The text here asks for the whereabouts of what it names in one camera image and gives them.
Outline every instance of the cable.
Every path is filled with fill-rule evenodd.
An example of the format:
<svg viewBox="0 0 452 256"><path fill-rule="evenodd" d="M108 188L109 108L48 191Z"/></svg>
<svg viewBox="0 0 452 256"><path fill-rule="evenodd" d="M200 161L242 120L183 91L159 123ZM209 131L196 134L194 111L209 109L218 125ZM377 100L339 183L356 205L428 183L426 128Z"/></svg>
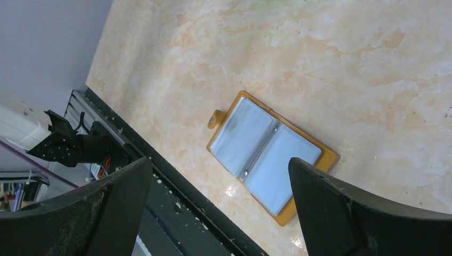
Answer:
<svg viewBox="0 0 452 256"><path fill-rule="evenodd" d="M74 129L74 131L77 131L80 127L83 127L83 130L85 130L86 133L89 133L89 132L90 132L90 130L89 130L88 128L86 128L86 126L85 126L84 119L85 119L85 112L82 111L82 112L80 113L80 121L78 121L78 125L77 125L77 127Z"/></svg>
<svg viewBox="0 0 452 256"><path fill-rule="evenodd" d="M110 164L111 157L108 157L108 159L105 161L105 165L103 166L102 170L98 173L98 178L102 179L105 176L105 171L107 170L108 165Z"/></svg>

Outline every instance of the black metal frame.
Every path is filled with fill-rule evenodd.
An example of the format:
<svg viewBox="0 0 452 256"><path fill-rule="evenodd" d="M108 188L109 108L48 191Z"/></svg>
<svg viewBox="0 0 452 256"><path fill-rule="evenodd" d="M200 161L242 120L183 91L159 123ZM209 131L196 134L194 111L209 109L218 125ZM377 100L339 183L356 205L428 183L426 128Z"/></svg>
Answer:
<svg viewBox="0 0 452 256"><path fill-rule="evenodd" d="M139 233L152 254L267 255L92 90L86 91L86 97L122 135L152 157L158 178L152 181Z"/></svg>

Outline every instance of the black metal bracket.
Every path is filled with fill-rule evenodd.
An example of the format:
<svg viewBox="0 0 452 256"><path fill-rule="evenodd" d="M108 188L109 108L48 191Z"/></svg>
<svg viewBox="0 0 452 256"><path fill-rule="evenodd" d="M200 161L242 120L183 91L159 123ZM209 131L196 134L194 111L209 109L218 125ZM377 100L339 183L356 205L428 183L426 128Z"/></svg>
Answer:
<svg viewBox="0 0 452 256"><path fill-rule="evenodd" d="M46 114L52 122L49 126L51 134L29 150L27 153L30 155L67 167L78 163L103 165L111 157L108 173L139 158L135 152L122 147L99 122L93 122L88 134L77 134L69 122L57 113L49 110Z"/></svg>

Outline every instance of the white device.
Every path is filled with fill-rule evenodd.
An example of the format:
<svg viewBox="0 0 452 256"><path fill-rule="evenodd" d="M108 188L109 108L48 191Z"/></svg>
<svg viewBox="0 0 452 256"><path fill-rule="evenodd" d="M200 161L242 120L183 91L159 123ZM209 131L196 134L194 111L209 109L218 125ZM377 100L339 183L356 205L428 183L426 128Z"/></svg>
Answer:
<svg viewBox="0 0 452 256"><path fill-rule="evenodd" d="M0 137L31 150L50 135L50 117L42 109L0 90Z"/></svg>

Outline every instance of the robotic arm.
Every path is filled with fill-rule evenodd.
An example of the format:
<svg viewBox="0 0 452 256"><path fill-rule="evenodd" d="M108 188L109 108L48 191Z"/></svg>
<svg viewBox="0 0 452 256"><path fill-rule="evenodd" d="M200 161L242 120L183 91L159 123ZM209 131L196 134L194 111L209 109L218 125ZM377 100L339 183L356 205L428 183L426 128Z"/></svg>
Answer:
<svg viewBox="0 0 452 256"><path fill-rule="evenodd" d="M131 155L99 123L88 134L78 134L57 113L44 111L0 90L0 137L25 149L27 154L67 167L78 163L104 165L110 169L132 162Z"/></svg>

